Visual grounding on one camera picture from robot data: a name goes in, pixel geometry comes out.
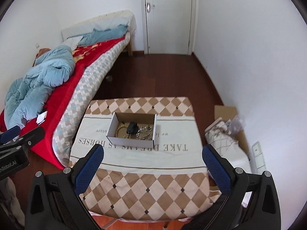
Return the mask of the black smartwatch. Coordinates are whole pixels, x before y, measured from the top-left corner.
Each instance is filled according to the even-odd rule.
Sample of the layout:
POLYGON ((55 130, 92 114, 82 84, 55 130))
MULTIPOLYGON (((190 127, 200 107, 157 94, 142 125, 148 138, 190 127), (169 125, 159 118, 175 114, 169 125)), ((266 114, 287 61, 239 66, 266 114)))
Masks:
POLYGON ((139 130, 138 124, 136 122, 130 122, 126 129, 126 133, 129 135, 135 135, 137 134, 138 130, 139 130))

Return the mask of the red bed sheet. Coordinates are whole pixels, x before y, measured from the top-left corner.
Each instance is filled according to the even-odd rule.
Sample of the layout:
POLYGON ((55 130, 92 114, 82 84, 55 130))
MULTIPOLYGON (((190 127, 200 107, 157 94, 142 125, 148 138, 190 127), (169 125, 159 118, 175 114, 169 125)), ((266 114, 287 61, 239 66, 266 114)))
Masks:
POLYGON ((1 131, 19 126, 23 136, 41 125, 44 139, 32 151, 59 169, 66 167, 78 124, 130 38, 127 33, 75 50, 65 44, 48 49, 25 76, 10 85, 1 112, 1 131), (36 120, 43 112, 46 117, 39 124, 36 120))

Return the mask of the white paper on bed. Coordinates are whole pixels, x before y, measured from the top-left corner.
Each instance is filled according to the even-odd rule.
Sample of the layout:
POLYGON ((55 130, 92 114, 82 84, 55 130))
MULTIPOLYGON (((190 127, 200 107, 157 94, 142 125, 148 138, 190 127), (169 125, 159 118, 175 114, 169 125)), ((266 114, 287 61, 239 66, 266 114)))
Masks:
POLYGON ((38 125, 40 125, 41 123, 43 123, 46 119, 47 116, 47 111, 42 112, 41 114, 39 114, 36 118, 36 123, 38 125))

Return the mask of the white power strip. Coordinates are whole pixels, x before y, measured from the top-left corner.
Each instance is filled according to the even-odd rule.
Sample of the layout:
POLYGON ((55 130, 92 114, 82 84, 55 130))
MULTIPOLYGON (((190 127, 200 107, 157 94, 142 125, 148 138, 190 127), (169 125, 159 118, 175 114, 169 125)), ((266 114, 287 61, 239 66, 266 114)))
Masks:
POLYGON ((265 165, 263 152, 261 149, 261 144, 259 141, 257 141, 252 146, 252 152, 254 156, 254 162, 255 162, 257 174, 262 174, 264 171, 266 171, 266 165, 265 165))

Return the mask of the floral patterned fabric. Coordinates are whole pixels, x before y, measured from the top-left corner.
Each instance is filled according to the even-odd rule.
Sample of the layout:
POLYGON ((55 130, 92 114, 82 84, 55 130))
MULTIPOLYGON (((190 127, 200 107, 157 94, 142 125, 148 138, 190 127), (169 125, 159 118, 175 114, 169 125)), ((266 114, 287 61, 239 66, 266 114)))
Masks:
POLYGON ((238 141, 226 132, 226 123, 221 117, 205 129, 205 139, 214 149, 226 158, 233 167, 241 167, 246 173, 251 173, 248 155, 239 147, 238 141))

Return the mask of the light blue quilt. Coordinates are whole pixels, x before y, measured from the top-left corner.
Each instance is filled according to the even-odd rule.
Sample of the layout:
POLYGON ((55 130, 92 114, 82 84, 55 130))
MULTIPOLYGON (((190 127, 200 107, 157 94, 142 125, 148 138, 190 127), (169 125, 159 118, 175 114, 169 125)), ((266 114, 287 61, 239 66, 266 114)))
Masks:
POLYGON ((24 128, 28 121, 41 114, 56 88, 64 96, 62 102, 68 102, 67 92, 77 85, 89 62, 123 39, 127 31, 128 26, 123 24, 104 31, 93 29, 72 37, 77 42, 75 48, 61 44, 43 49, 36 56, 33 67, 8 89, 1 114, 3 125, 7 129, 24 128))

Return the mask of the clear plastic wrapping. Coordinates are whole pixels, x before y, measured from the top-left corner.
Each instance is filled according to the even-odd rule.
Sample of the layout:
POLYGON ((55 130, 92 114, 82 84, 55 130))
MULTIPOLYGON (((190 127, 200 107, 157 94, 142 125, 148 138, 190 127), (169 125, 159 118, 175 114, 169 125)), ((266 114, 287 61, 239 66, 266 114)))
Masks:
POLYGON ((236 115, 233 119, 229 119, 226 122, 226 126, 231 133, 238 133, 246 126, 245 117, 243 115, 236 115))

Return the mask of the flat brown cardboard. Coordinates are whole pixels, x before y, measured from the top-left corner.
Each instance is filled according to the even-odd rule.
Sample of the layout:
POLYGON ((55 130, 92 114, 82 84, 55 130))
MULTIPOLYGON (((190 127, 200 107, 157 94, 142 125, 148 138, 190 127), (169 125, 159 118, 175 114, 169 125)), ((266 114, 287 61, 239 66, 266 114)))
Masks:
POLYGON ((238 141, 239 147, 248 155, 249 146, 244 133, 245 128, 245 118, 243 115, 238 113, 236 107, 225 106, 225 105, 215 105, 214 106, 214 118, 222 119, 226 123, 226 132, 230 134, 233 138, 238 141))

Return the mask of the checkered bed mattress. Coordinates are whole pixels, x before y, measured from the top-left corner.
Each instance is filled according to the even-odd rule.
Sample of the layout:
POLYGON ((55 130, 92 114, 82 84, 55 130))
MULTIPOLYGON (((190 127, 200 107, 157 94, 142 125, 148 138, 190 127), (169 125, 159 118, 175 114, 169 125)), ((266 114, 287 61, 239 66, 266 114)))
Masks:
POLYGON ((60 168, 68 166, 73 137, 81 119, 102 80, 111 70, 120 53, 128 46, 130 40, 131 34, 127 32, 123 39, 120 39, 105 53, 99 53, 98 57, 91 60, 89 66, 85 68, 53 133, 52 148, 60 168))

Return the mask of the white cardboard box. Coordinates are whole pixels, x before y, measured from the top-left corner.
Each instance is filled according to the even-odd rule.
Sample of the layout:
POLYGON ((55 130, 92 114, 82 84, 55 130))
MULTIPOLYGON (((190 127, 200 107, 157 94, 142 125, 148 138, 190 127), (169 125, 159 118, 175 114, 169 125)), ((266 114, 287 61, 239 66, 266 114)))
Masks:
POLYGON ((107 139, 117 146, 152 149, 156 137, 156 122, 156 114, 115 112, 107 139))

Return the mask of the checkered printed tablecloth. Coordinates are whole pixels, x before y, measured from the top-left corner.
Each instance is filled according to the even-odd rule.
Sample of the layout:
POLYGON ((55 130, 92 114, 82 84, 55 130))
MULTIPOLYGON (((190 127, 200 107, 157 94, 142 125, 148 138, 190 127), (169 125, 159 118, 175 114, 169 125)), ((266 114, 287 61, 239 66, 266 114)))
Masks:
POLYGON ((104 159, 80 195, 92 213, 131 221, 169 221, 209 209, 221 192, 210 186, 192 104, 186 97, 93 100, 70 153, 75 164, 95 145, 104 159), (108 139, 114 113, 153 115, 152 147, 114 145, 108 139))

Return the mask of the white wooden headboard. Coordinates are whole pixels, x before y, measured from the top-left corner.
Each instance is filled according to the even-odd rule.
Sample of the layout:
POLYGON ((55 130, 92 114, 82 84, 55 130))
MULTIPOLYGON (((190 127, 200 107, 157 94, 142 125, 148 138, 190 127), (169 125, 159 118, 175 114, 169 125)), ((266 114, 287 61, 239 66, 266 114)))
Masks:
POLYGON ((132 34, 137 28, 134 14, 130 10, 122 10, 87 19, 65 28, 62 30, 62 37, 67 40, 70 37, 90 33, 93 29, 103 31, 116 28, 120 24, 128 25, 128 30, 132 34))

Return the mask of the white door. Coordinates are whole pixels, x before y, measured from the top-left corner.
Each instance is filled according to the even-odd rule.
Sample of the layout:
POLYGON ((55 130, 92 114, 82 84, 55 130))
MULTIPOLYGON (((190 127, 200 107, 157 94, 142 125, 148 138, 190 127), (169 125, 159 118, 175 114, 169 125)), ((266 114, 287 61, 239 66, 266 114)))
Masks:
POLYGON ((145 54, 191 55, 198 0, 141 0, 145 54), (155 8, 146 12, 146 4, 155 8))

